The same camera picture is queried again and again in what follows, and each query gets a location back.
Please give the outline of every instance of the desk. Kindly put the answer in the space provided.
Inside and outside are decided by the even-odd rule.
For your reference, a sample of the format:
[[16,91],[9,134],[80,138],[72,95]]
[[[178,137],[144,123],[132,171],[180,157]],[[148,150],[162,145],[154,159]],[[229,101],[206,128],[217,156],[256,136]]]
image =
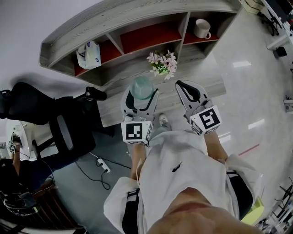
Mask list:
[[282,23],[280,17],[274,12],[271,6],[266,2],[266,0],[261,0],[266,8],[272,13],[272,15],[278,20],[280,25],[282,25],[283,29],[285,30],[285,35],[279,37],[273,43],[267,46],[270,50],[275,50],[280,46],[284,46],[286,44],[290,44],[293,49],[293,33],[290,30],[290,24],[288,22]]
[[33,152],[32,141],[35,139],[37,144],[41,144],[52,138],[50,127],[46,125],[35,125],[32,123],[10,120],[6,122],[5,136],[6,145],[10,142],[12,133],[20,137],[22,149],[20,149],[20,158],[22,160],[35,160],[36,156]]

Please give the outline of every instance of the black office chair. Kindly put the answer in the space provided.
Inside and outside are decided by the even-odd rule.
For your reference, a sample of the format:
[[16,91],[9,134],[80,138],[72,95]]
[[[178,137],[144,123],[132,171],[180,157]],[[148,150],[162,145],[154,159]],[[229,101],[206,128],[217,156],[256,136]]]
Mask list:
[[87,87],[86,93],[74,99],[52,99],[26,83],[17,83],[11,92],[1,92],[0,117],[21,120],[37,125],[49,123],[53,137],[41,145],[33,141],[37,158],[40,152],[53,142],[60,153],[83,156],[95,148],[91,128],[85,116],[80,98],[105,100],[106,93]]
[[276,35],[279,36],[279,31],[278,31],[278,26],[280,26],[280,28],[282,29],[282,26],[280,25],[279,21],[272,15],[272,13],[268,10],[270,16],[271,16],[271,20],[269,20],[264,14],[262,14],[261,12],[259,12],[257,15],[260,16],[262,18],[261,23],[262,24],[266,24],[267,26],[269,26],[269,28],[271,28],[271,35],[274,36],[275,32]]

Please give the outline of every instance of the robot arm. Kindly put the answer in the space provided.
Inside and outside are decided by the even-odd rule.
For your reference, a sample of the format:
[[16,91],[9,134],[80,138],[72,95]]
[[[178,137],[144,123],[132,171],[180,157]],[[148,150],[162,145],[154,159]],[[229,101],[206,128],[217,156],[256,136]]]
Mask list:
[[146,108],[136,109],[130,87],[126,89],[121,100],[121,111],[124,120],[121,123],[123,141],[128,144],[147,145],[153,128],[152,122],[159,91],[156,89],[153,92]]
[[[156,89],[153,92],[146,108],[136,109],[130,87],[121,99],[123,141],[128,144],[147,145],[153,128],[159,91]],[[176,91],[186,109],[184,117],[199,136],[211,133],[221,125],[219,110],[208,98],[202,86],[191,81],[179,80],[176,82]]]
[[222,123],[217,106],[214,106],[205,89],[191,81],[176,82],[176,91],[186,109],[184,117],[196,133],[206,135],[215,131]]

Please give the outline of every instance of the glass cup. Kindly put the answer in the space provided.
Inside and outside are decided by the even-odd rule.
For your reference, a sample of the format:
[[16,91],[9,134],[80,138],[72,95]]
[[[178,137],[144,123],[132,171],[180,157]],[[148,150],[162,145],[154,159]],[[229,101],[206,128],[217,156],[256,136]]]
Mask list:
[[145,76],[136,77],[132,83],[130,92],[135,99],[145,100],[153,93],[152,82]]

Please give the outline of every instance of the shoe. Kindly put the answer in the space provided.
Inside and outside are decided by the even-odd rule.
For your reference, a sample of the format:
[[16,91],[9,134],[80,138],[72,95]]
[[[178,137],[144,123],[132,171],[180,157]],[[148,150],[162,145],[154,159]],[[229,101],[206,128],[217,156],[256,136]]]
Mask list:
[[165,114],[160,114],[159,122],[160,122],[160,125],[162,126],[163,124],[166,124],[169,121],[168,121],[167,116]]

